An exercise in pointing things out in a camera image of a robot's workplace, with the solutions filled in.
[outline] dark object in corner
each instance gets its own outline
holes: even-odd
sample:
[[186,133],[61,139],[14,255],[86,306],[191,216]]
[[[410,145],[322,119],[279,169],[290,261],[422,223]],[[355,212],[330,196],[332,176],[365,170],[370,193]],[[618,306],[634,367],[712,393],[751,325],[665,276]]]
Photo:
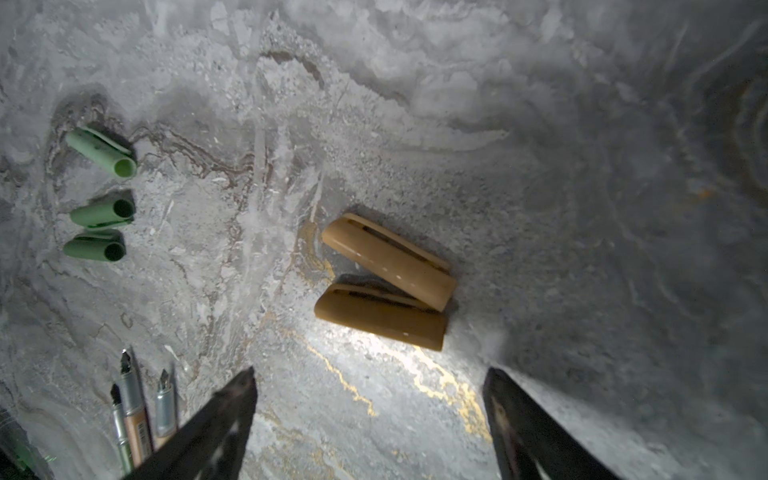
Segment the dark object in corner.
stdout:
[[215,392],[163,448],[124,480],[235,480],[243,464],[256,400],[256,380],[250,367]]
[[502,480],[619,480],[500,369],[482,395]]

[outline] barcode sticker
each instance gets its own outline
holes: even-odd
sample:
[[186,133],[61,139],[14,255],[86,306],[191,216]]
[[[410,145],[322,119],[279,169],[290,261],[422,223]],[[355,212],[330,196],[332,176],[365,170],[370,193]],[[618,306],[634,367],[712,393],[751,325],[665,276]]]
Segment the barcode sticker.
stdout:
[[136,424],[136,430],[139,434],[139,449],[141,450],[141,459],[146,460],[152,455],[152,446],[149,443],[149,428],[146,422]]

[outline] marble surface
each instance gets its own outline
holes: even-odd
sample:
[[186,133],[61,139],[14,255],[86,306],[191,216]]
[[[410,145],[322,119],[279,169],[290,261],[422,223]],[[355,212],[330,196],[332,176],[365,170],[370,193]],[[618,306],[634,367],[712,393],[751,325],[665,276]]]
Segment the marble surface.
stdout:
[[[765,478],[766,15],[0,2],[0,435],[42,478],[117,478],[133,346],[146,393],[174,364],[182,419],[254,366],[242,479],[497,478],[494,365],[623,478]],[[85,124],[135,178],[66,147]],[[68,212],[112,194],[127,256],[65,257]],[[319,239],[345,211],[451,262],[442,353],[313,317],[366,274]]]

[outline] tan pen cap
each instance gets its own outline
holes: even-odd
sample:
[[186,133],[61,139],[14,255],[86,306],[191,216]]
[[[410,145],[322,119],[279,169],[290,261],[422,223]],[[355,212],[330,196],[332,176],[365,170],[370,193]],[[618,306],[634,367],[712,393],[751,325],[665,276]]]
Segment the tan pen cap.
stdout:
[[439,312],[456,288],[448,262],[359,215],[332,222],[323,242]]
[[339,283],[317,300],[315,316],[437,351],[448,324],[445,315],[416,299]]

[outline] pen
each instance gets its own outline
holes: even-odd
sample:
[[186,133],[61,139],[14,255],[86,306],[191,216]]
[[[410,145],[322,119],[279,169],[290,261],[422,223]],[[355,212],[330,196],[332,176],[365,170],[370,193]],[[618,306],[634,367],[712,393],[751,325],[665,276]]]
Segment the pen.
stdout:
[[123,383],[125,428],[128,433],[128,441],[131,444],[134,466],[138,467],[152,455],[152,441],[147,423],[147,409],[141,398],[139,378],[136,375],[136,368],[131,355],[127,350],[123,350],[123,356],[120,358],[120,377]]
[[112,384],[112,421],[114,429],[118,433],[118,451],[120,461],[123,464],[123,475],[128,475],[134,469],[134,461],[131,458],[131,445],[128,443],[128,434],[125,431],[123,414],[123,402],[120,399],[120,389],[117,383]]
[[160,382],[157,384],[157,396],[155,396],[155,445],[160,448],[170,437],[176,433],[176,406],[174,398],[174,385],[170,381],[168,372],[163,369]]

